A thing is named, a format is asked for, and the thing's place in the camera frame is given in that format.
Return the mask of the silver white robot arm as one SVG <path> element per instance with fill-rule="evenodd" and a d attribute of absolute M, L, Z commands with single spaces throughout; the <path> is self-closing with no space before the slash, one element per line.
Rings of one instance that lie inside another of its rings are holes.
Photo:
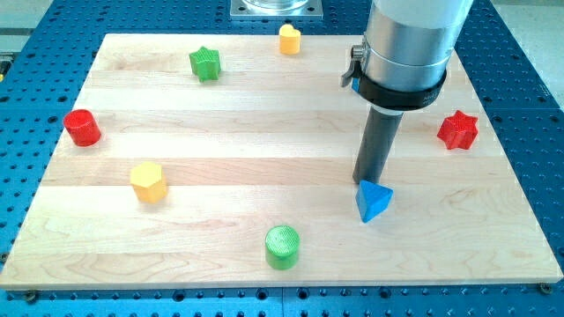
<path fill-rule="evenodd" d="M 446 80 L 471 6 L 472 0 L 373 0 L 340 85 L 388 111 L 429 106 Z"/>

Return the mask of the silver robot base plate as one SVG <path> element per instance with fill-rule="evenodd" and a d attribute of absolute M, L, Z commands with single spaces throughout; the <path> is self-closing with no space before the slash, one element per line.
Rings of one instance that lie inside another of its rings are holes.
<path fill-rule="evenodd" d="M 230 18 L 236 20 L 323 18 L 322 0 L 231 0 Z"/>

